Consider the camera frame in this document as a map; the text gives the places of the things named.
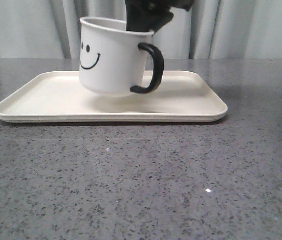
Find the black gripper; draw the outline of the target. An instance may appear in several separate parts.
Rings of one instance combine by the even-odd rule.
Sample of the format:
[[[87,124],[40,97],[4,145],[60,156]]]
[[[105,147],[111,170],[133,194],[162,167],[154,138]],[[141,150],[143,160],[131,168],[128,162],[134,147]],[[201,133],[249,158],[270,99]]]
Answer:
[[[174,14],[171,8],[189,11],[194,0],[126,0],[126,30],[130,32],[157,33],[161,28],[171,22]]]

